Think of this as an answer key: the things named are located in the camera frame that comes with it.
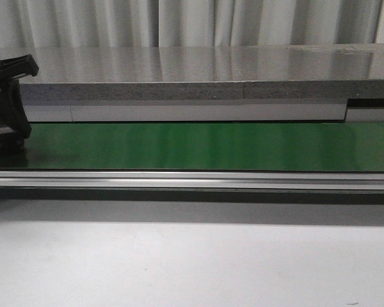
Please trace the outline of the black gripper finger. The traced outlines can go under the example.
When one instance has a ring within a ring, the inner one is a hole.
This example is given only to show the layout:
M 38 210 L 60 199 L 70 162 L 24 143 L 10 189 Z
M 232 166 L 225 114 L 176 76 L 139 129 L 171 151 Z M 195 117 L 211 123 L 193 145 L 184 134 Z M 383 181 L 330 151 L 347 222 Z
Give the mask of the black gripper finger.
M 23 150 L 30 135 L 18 80 L 0 84 L 0 150 Z
M 14 80 L 28 75 L 36 76 L 39 67 L 31 54 L 0 60 L 0 82 Z

